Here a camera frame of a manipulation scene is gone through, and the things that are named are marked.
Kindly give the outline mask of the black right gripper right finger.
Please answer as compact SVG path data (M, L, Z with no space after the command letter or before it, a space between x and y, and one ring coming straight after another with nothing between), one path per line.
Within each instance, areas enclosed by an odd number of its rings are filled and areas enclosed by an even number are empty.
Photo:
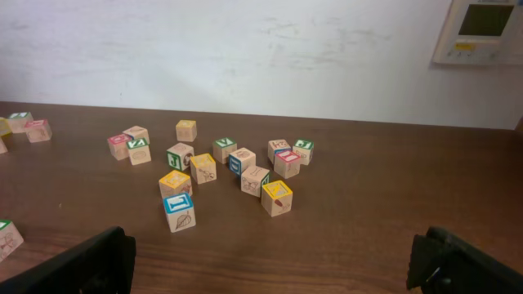
M448 230L413 237L406 288L429 294L522 294L522 275Z

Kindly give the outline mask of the yellow S wooden block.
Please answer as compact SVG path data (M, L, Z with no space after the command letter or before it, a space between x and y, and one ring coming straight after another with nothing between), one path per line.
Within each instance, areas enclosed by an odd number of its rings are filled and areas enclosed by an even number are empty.
M0 136L11 134L11 128L6 118L0 118Z

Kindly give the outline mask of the blue I wooden block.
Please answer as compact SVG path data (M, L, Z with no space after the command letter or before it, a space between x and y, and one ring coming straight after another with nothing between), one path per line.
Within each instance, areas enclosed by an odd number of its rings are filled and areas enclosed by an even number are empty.
M163 207L172 233L196 226L194 203L188 193L164 198Z

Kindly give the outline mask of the green N wooden block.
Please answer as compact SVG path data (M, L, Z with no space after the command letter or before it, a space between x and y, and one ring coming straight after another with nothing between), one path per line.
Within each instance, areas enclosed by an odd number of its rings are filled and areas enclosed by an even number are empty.
M4 261L23 242L24 239L11 220L0 220L0 261Z

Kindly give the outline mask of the green Z wooden block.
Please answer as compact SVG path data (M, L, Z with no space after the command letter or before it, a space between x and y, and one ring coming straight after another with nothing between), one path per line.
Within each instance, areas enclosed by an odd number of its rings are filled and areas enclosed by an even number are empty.
M151 161L150 144L146 138L130 140L126 143L126 146L132 165Z

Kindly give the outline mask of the green J side block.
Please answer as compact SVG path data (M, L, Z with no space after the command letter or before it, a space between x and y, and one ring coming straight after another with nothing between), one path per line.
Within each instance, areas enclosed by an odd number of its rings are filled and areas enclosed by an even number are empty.
M194 156L194 148L184 143L178 143L167 149L168 165L179 172L190 166L190 158Z

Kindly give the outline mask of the yellow block centre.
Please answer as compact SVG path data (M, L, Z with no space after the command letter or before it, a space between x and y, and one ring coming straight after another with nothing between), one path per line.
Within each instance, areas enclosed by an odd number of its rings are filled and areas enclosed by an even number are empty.
M190 170L198 185L217 178L216 161L210 154L200 154L191 157Z

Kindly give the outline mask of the red 7 wooden block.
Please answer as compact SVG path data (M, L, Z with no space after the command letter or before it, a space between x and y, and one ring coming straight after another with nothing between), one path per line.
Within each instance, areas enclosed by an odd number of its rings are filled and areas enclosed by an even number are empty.
M24 130L30 143L47 141L52 137L51 127L47 119L27 122Z

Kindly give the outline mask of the yellow far wooden block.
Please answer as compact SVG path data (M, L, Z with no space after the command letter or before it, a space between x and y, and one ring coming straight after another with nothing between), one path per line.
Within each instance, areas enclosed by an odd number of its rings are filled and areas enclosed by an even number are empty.
M178 141L193 142L197 137L197 126L195 120L180 120L176 125Z

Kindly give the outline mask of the green L wooden block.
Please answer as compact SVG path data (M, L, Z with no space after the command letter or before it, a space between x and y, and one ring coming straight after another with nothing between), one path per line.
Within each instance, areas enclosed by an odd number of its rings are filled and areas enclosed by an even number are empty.
M13 113L8 116L7 123L12 133L25 133L25 125L33 120L30 112Z

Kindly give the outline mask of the plain butterfly block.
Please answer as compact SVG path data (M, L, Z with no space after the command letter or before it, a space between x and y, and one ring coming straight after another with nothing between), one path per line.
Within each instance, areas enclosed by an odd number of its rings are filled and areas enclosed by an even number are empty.
M270 171L264 167L248 167L241 176L241 190L258 198L262 194L262 186L269 183Z

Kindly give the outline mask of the blue U side block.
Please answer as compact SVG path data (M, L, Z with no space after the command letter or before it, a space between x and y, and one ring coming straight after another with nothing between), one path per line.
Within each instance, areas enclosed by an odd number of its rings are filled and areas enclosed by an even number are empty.
M241 148L229 154L229 169L237 176L241 176L248 167L255 165L256 154L249 149Z

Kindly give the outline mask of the red I wooden block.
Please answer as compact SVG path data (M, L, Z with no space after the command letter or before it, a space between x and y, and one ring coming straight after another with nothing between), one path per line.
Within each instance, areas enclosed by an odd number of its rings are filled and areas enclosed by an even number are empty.
M300 172L301 157L292 150L285 150L275 155L274 169L284 179L296 176Z

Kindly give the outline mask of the plain block blue side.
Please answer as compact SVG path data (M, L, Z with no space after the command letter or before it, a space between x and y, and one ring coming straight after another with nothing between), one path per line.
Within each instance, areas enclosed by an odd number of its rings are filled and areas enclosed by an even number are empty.
M268 141L268 158L271 163L275 162L275 155L287 150L291 150L292 147L284 139L280 140L269 140Z

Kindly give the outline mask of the white wall control panel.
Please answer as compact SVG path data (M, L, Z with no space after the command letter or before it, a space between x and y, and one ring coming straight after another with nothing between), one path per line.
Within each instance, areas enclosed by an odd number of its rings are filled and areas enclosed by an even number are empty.
M432 61L521 65L522 0L453 0Z

